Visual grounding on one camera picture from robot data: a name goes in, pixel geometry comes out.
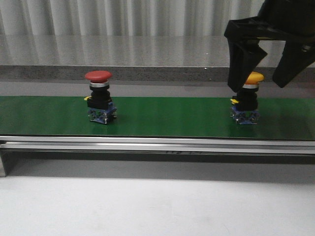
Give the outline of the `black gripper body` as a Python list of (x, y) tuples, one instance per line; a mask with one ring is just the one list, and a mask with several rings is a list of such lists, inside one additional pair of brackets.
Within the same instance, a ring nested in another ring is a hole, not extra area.
[(230, 20), (224, 36), (229, 48), (257, 46), (260, 40), (277, 40), (315, 47), (313, 0), (266, 0), (257, 16)]

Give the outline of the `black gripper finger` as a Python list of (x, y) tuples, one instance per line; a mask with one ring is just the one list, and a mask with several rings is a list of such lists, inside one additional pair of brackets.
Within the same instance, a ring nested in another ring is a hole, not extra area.
[(283, 88), (314, 61), (314, 42), (306, 44), (287, 41), (272, 79)]
[(259, 40), (232, 41), (228, 39), (230, 66), (228, 86), (238, 92), (256, 66), (267, 56)]

